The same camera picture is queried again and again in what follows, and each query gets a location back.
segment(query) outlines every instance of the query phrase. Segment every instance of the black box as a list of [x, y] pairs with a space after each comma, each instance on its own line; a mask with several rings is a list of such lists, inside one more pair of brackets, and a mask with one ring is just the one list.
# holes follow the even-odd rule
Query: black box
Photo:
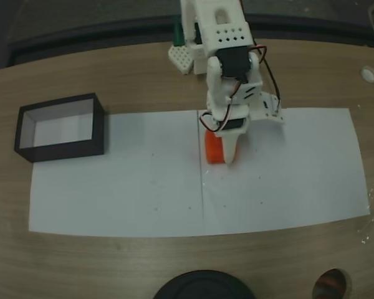
[[29, 162], [104, 154], [104, 119], [95, 93], [20, 107], [14, 150]]

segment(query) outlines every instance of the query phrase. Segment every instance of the black wire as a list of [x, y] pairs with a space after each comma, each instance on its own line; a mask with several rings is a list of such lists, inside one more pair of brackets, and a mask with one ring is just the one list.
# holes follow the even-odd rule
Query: black wire
[[[236, 85], [236, 87], [234, 88], [233, 93], [230, 95], [231, 101], [233, 101], [233, 96], [235, 96], [235, 95], [237, 94], [237, 92], [238, 92], [238, 90], [240, 89], [241, 85], [242, 85], [242, 82], [241, 82], [241, 81], [237, 81], [237, 85]], [[211, 112], [209, 112], [209, 111], [205, 111], [205, 112], [200, 116], [199, 120], [200, 120], [200, 122], [202, 123], [202, 125], [203, 125], [203, 126], [204, 126], [208, 131], [213, 132], [213, 133], [218, 132], [218, 131], [220, 131], [220, 129], [222, 128], [222, 126], [224, 125], [224, 123], [228, 121], [227, 118], [228, 118], [228, 114], [230, 113], [230, 109], [231, 109], [231, 103], [227, 106], [226, 114], [225, 114], [225, 116], [224, 116], [223, 121], [220, 123], [220, 125], [218, 126], [218, 128], [215, 129], [215, 130], [212, 130], [210, 127], [208, 127], [207, 124], [202, 120], [202, 117], [204, 117], [204, 116], [206, 116], [206, 115], [212, 115]]]
[[[262, 51], [260, 49], [258, 49], [258, 51], [259, 51], [259, 54], [262, 55]], [[270, 68], [270, 65], [267, 63], [266, 58], [264, 58], [263, 61], [264, 61], [264, 64], [266, 65], [267, 71], [269, 72], [270, 78], [272, 79], [274, 89], [276, 90], [276, 97], [277, 97], [277, 100], [279, 101], [278, 104], [277, 104], [277, 111], [279, 111], [280, 104], [281, 104], [280, 90], [279, 90], [279, 87], [277, 85], [276, 78], [274, 78], [272, 69]]]

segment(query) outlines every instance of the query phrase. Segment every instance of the robotic arm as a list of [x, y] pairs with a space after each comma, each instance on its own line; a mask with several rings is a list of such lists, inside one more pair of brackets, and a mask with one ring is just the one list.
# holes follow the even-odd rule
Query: robotic arm
[[[259, 64], [266, 47], [254, 45], [239, 0], [181, 0], [181, 12], [194, 73], [207, 73], [208, 111], [200, 117], [207, 129], [206, 157], [230, 164], [250, 121], [283, 122], [279, 99], [262, 91]], [[196, 22], [202, 44], [195, 42]], [[254, 49], [264, 49], [261, 60]]]

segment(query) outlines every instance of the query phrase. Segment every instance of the table surface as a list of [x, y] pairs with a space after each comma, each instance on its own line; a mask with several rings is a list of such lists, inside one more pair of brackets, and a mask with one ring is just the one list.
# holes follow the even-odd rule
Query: table surface
[[[284, 108], [350, 109], [367, 186], [374, 193], [374, 84], [360, 76], [363, 66], [374, 68], [374, 49], [261, 43], [269, 47]], [[148, 299], [171, 278], [197, 269], [230, 273], [258, 299], [311, 298], [316, 279], [331, 268], [346, 273], [351, 298], [374, 298], [374, 221], [369, 222], [374, 217], [211, 237], [132, 239], [28, 231], [32, 164], [13, 150], [19, 107], [95, 92], [110, 113], [204, 108], [204, 76], [181, 75], [167, 59], [169, 46], [101, 49], [0, 70], [0, 298]], [[271, 91], [265, 69], [262, 74]]]

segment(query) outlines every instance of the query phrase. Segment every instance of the paper sheet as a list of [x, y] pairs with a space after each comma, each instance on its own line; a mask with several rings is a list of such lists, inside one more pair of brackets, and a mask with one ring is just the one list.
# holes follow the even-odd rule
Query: paper sheet
[[[203, 159], [206, 234], [285, 229], [368, 214], [348, 109], [284, 110], [285, 125], [251, 123], [228, 167]], [[201, 139], [204, 130], [200, 128]]]
[[111, 115], [103, 156], [35, 163], [29, 229], [203, 235], [196, 111]]
[[29, 228], [173, 237], [368, 214], [349, 110], [286, 109], [284, 118], [284, 126], [251, 123], [227, 167], [208, 165], [202, 147], [200, 155], [196, 111], [111, 115], [104, 156], [35, 163]]

